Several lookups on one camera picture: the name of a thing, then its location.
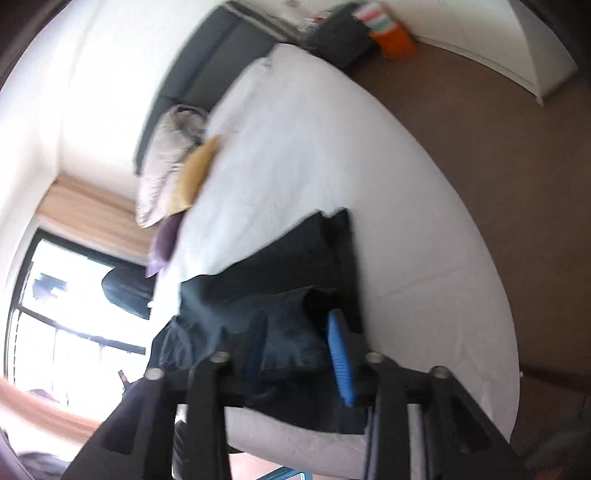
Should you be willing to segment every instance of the brown floor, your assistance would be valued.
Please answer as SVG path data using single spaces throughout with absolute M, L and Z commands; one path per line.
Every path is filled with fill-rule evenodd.
M 504 76 L 421 45 L 375 55 L 352 77 L 418 139 L 472 214 L 505 286 L 522 362 L 591 371 L 591 89 L 545 106 Z M 583 395 L 524 378 L 512 444 L 522 453 L 575 416 Z

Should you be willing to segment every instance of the white wall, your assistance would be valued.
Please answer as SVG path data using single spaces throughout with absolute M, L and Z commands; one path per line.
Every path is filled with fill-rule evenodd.
M 219 0 L 93 1 L 98 13 L 79 45 L 64 103 L 61 166 L 134 198 L 133 159 L 154 97 Z
M 254 0 L 277 13 L 281 0 Z M 302 0 L 316 12 L 337 4 L 330 0 Z M 421 40 L 475 53 L 517 73 L 534 77 L 523 32 L 508 0 L 382 0 L 406 28 Z
M 56 116 L 44 101 L 46 72 L 50 69 L 52 52 L 65 19 L 66 15 L 60 15 L 43 29 L 0 90 L 2 287 L 7 285 L 12 259 L 22 235 L 58 171 L 57 159 L 44 153 L 42 137 L 43 125 L 51 123 Z
M 520 0 L 510 0 L 510 3 L 523 27 L 533 59 L 540 95 L 544 96 L 570 77 L 570 74 L 575 73 L 577 65 L 550 28 L 530 9 Z M 553 61 L 546 61 L 549 54 Z

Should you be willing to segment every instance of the white bedsheet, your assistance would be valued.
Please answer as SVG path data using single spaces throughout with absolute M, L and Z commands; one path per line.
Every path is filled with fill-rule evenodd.
M 456 192 L 391 113 L 332 66 L 281 45 L 243 72 L 207 133 L 220 133 L 222 148 L 159 276 L 154 334 L 177 313 L 179 282 L 222 271 L 316 210 L 347 207 L 372 348 L 413 369 L 448 366 L 508 438 L 519 368 L 505 292 Z M 250 410 L 227 415 L 234 447 L 316 474 L 362 477 L 362 436 L 311 432 Z

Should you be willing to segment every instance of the yellow pillow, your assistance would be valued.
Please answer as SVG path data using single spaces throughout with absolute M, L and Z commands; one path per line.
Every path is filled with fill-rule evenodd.
M 207 139 L 203 145 L 189 155 L 178 176 L 177 186 L 168 206 L 169 215 L 184 212 L 195 201 L 216 154 L 219 138 L 220 136 L 216 135 Z

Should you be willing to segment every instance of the window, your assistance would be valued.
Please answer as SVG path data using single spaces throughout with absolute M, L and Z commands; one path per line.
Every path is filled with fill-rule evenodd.
M 72 413 L 104 420 L 121 401 L 123 370 L 144 373 L 146 320 L 110 303 L 103 277 L 129 263 L 37 231 L 12 297 L 5 376 Z

